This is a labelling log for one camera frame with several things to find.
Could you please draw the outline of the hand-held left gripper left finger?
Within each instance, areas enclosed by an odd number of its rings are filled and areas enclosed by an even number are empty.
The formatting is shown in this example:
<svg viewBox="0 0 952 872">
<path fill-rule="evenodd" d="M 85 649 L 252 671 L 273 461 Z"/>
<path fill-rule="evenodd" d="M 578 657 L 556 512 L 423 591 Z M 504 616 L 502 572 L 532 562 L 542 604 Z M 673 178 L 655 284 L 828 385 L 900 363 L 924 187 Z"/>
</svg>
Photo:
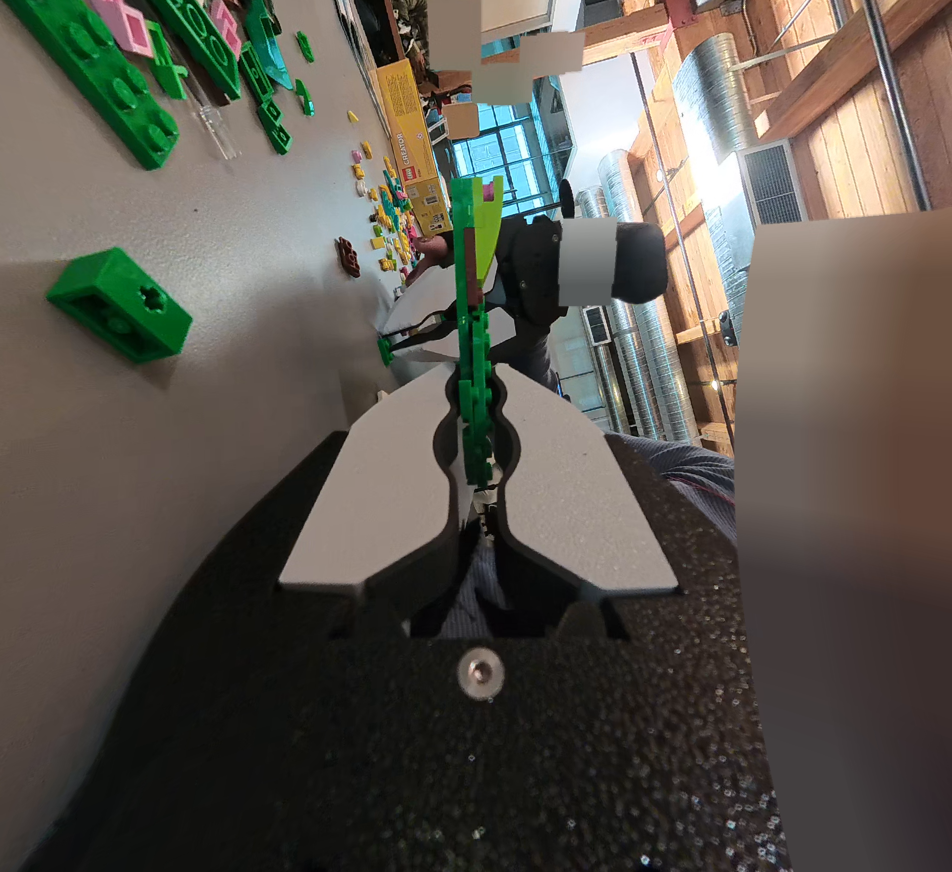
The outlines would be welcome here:
<svg viewBox="0 0 952 872">
<path fill-rule="evenodd" d="M 453 364 L 436 364 L 351 426 L 278 582 L 409 619 L 450 592 L 466 522 Z"/>
</svg>

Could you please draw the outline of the small colourful lego pieces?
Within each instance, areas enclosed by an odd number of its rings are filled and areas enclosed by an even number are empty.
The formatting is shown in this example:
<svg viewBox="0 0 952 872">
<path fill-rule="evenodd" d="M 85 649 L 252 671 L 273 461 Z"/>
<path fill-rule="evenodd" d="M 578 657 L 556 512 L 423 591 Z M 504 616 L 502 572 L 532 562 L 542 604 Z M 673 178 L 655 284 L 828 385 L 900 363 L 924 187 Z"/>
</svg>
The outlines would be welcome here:
<svg viewBox="0 0 952 872">
<path fill-rule="evenodd" d="M 407 286 L 442 258 L 446 244 L 442 234 L 424 233 L 389 155 L 383 155 L 382 179 L 377 184 L 368 177 L 372 160 L 373 149 L 368 140 L 362 140 L 351 152 L 356 193 L 372 204 L 368 217 L 373 229 L 371 248 L 382 253 L 378 260 L 380 268 L 395 273 L 401 285 Z"/>
</svg>

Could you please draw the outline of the ribbed silver ventilation duct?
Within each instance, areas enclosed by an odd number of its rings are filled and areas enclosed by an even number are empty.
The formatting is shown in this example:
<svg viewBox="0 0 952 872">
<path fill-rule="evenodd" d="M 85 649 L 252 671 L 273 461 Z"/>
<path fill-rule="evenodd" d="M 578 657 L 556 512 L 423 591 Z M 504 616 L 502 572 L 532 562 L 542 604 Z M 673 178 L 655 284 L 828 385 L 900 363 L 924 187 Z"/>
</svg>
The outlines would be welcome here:
<svg viewBox="0 0 952 872">
<path fill-rule="evenodd" d="M 599 187 L 576 194 L 582 216 L 641 223 L 644 216 L 627 152 L 606 154 L 598 173 Z M 636 306 L 612 303 L 606 315 L 638 433 L 698 445 L 700 433 L 663 297 Z"/>
</svg>

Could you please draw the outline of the green holed lego brick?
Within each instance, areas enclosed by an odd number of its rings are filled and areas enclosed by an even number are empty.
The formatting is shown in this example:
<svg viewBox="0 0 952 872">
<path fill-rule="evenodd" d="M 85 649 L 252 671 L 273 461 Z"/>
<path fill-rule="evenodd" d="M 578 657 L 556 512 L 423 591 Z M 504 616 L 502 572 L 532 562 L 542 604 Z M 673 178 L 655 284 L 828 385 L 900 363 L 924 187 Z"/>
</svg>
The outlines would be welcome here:
<svg viewBox="0 0 952 872">
<path fill-rule="evenodd" d="M 71 260 L 46 300 L 135 364 L 179 355 L 192 324 L 119 247 Z"/>
</svg>

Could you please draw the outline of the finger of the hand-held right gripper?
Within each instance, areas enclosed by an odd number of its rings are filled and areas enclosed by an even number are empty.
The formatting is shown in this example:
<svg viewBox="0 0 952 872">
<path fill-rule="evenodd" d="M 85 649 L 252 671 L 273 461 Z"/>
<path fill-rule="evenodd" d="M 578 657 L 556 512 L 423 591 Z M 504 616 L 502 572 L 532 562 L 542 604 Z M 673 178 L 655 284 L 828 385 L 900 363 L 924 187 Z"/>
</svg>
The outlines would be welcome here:
<svg viewBox="0 0 952 872">
<path fill-rule="evenodd" d="M 487 323 L 490 348 L 502 345 L 516 335 L 512 318 L 490 318 Z M 442 320 L 420 332 L 407 335 L 390 346 L 390 355 L 396 360 L 417 363 L 458 362 L 460 337 L 454 319 Z"/>
<path fill-rule="evenodd" d="M 387 334 L 400 334 L 444 313 L 457 298 L 455 269 L 434 266 L 403 288 L 387 316 Z"/>
</svg>

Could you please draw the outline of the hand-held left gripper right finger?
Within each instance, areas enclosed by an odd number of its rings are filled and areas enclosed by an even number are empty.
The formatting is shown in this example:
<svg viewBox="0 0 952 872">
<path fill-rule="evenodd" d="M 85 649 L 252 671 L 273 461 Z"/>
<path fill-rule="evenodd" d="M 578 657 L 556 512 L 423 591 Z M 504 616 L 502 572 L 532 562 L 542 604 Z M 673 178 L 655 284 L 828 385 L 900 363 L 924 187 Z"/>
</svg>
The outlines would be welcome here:
<svg viewBox="0 0 952 872">
<path fill-rule="evenodd" d="M 675 573 L 601 429 L 509 366 L 493 374 L 496 574 L 515 609 L 667 595 Z"/>
</svg>

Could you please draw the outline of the cluster of green lego parts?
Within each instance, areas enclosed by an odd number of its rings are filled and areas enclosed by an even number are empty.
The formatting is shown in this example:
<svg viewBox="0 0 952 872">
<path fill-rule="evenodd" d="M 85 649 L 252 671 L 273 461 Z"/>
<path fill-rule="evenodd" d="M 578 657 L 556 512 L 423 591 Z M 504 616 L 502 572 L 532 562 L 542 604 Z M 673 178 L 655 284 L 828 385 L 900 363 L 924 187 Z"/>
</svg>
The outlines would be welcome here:
<svg viewBox="0 0 952 872">
<path fill-rule="evenodd" d="M 2 0 L 67 75 L 101 119 L 148 170 L 165 165 L 180 132 L 132 57 L 144 62 L 169 99 L 184 102 L 189 71 L 175 60 L 167 33 L 229 102 L 251 93 L 274 151 L 292 149 L 276 101 L 279 85 L 314 115 L 301 80 L 292 80 L 270 0 L 146 0 L 156 19 L 126 0 Z"/>
</svg>

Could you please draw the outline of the large silver ventilation duct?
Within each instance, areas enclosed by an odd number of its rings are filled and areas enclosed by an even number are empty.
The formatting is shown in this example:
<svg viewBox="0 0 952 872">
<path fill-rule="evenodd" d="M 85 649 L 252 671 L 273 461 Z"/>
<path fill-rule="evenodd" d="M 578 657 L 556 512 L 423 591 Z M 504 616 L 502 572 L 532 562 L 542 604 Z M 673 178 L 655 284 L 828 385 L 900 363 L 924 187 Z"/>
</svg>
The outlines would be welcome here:
<svg viewBox="0 0 952 872">
<path fill-rule="evenodd" d="M 758 141 L 737 45 L 730 32 L 716 34 L 684 60 L 672 89 L 688 158 L 697 179 Z"/>
</svg>

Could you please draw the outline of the yellow lego box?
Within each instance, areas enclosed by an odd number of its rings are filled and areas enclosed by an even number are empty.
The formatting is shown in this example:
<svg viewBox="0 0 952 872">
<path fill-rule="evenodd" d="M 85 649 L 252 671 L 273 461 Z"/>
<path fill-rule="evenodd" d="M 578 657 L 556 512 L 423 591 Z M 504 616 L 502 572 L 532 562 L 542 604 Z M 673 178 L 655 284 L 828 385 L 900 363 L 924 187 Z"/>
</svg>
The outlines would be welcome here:
<svg viewBox="0 0 952 872">
<path fill-rule="evenodd" d="M 376 80 L 399 187 L 410 200 L 424 236 L 450 233 L 449 200 L 435 162 L 411 64 L 400 60 L 379 67 Z"/>
</svg>

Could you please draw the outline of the clear lego piece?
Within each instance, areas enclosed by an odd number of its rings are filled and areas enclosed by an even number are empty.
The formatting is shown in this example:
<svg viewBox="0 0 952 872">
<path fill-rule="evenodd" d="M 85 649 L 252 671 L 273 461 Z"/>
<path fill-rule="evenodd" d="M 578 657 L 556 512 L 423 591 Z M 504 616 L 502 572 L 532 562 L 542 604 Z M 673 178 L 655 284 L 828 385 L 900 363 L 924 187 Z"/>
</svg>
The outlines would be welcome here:
<svg viewBox="0 0 952 872">
<path fill-rule="evenodd" d="M 225 161 L 235 161 L 240 157 L 241 151 L 232 140 L 232 134 L 218 108 L 210 104 L 196 104 L 192 107 L 192 114 Z"/>
</svg>

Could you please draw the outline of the grey metal ceiling pipe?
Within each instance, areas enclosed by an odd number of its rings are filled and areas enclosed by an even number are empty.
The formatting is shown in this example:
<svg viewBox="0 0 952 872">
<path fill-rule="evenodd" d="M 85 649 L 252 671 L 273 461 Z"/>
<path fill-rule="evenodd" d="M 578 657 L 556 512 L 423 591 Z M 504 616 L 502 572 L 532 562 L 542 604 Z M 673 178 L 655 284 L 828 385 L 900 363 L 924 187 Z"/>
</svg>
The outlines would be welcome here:
<svg viewBox="0 0 952 872">
<path fill-rule="evenodd" d="M 887 103 L 896 126 L 901 154 L 908 173 L 914 200 L 920 211 L 931 211 L 922 164 L 901 91 L 896 65 L 887 37 L 887 29 L 878 0 L 861 0 Z"/>
</svg>

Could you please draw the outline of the green lego plate assembly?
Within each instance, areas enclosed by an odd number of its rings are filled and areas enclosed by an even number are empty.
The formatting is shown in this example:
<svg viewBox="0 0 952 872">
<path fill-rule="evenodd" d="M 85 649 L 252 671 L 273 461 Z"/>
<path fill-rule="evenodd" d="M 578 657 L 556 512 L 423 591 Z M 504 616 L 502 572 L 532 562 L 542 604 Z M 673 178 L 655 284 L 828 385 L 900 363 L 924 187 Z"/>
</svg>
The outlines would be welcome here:
<svg viewBox="0 0 952 872">
<path fill-rule="evenodd" d="M 465 471 L 477 489 L 485 489 L 492 477 L 491 339 L 483 287 L 495 260 L 504 193 L 501 176 L 487 182 L 478 176 L 458 178 L 451 184 L 458 406 Z"/>
</svg>

